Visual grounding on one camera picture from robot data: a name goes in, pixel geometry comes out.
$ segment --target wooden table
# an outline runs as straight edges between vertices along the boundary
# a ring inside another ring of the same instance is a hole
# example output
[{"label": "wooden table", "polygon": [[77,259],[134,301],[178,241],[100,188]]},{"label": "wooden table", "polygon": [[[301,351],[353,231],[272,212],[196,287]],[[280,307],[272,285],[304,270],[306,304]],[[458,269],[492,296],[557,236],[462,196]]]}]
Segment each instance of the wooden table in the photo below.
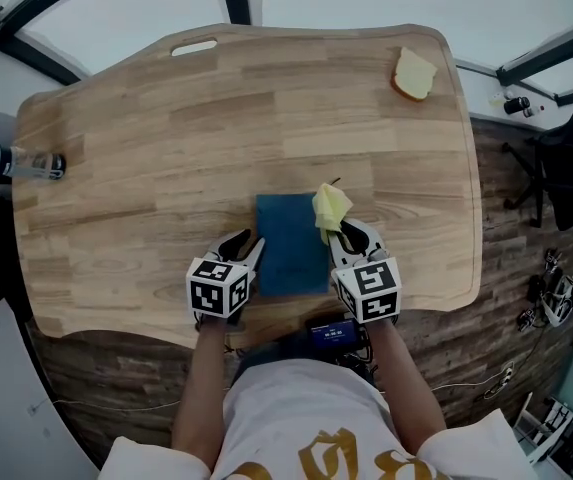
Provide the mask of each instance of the wooden table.
[{"label": "wooden table", "polygon": [[[178,47],[214,39],[178,57]],[[414,103],[390,87],[402,46],[438,67]],[[479,291],[481,209],[457,71],[435,30],[217,25],[166,37],[22,105],[17,144],[63,153],[57,182],[15,179],[20,261],[40,329],[108,329],[194,347],[184,275],[220,235],[254,228],[258,193],[341,177],[352,217],[396,256],[404,309],[450,311]],[[249,346],[340,310],[334,293],[255,296]]]}]

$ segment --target slice of bread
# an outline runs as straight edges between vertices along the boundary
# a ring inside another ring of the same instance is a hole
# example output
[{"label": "slice of bread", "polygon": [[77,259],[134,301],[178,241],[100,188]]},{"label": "slice of bread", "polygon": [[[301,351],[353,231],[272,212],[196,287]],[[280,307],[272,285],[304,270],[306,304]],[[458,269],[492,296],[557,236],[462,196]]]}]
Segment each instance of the slice of bread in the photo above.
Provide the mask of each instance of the slice of bread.
[{"label": "slice of bread", "polygon": [[413,101],[423,101],[433,88],[436,73],[435,66],[404,47],[391,83],[403,96]]}]

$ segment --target blue sponge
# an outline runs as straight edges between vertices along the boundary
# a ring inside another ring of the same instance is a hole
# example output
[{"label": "blue sponge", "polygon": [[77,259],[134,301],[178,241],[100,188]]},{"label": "blue sponge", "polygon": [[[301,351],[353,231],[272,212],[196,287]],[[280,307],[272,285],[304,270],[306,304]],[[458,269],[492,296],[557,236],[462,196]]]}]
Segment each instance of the blue sponge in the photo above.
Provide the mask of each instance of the blue sponge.
[{"label": "blue sponge", "polygon": [[315,227],[312,199],[313,194],[257,196],[257,233],[266,239],[260,295],[328,293],[328,248]]}]

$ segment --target white t-shirt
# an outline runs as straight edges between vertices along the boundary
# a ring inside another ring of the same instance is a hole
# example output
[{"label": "white t-shirt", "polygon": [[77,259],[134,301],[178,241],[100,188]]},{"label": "white t-shirt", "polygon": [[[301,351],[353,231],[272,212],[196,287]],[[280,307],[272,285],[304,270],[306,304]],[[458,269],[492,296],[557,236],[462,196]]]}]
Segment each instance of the white t-shirt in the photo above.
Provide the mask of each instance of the white t-shirt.
[{"label": "white t-shirt", "polygon": [[120,437],[99,478],[537,478],[501,411],[434,435],[413,457],[373,386],[351,370],[308,359],[248,369],[224,400],[224,423],[212,473],[187,453]]}]

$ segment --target wood grain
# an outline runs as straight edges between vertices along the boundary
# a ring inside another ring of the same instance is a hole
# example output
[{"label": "wood grain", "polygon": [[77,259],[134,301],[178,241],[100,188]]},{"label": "wood grain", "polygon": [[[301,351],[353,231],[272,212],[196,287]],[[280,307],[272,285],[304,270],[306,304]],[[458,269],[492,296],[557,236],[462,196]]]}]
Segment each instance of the wood grain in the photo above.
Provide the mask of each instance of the wood grain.
[{"label": "wood grain", "polygon": [[[211,50],[172,57],[215,39]],[[390,87],[402,46],[438,68],[413,103]],[[352,216],[397,257],[404,309],[477,296],[477,159],[448,45],[435,30],[218,25],[166,37],[19,112],[17,144],[63,153],[55,183],[15,179],[24,279],[40,329],[117,330],[194,346],[183,277],[220,235],[254,228],[258,193],[314,192],[341,177]],[[249,346],[338,310],[319,297],[255,297]]]},{"label": "wood grain", "polygon": [[[511,360],[515,361],[516,373],[508,387],[490,400],[476,400],[488,385],[436,391],[449,427],[473,423],[495,408],[501,408],[512,423],[530,391],[534,392],[530,410],[540,413],[573,342],[573,315],[556,329],[517,330],[517,316],[528,306],[528,279],[541,273],[546,249],[558,247],[561,268],[573,273],[573,228],[557,230],[547,197],[541,229],[528,223],[535,214],[534,200],[519,210],[503,208],[504,198],[521,193],[528,177],[510,155],[501,153],[501,144],[508,141],[530,158],[532,150],[522,141],[531,133],[479,120],[473,120],[473,130],[483,210],[480,293],[475,302],[457,311],[405,311],[397,328],[433,388],[481,382]],[[87,331],[54,339],[34,325],[30,329],[58,398],[135,408],[167,404],[182,397],[190,349],[120,332]],[[541,341],[530,355],[541,332]],[[235,354],[226,354],[227,382],[232,380],[238,362]],[[58,407],[100,462],[118,436],[161,446],[170,443],[175,406],[141,413],[82,405]]]}]

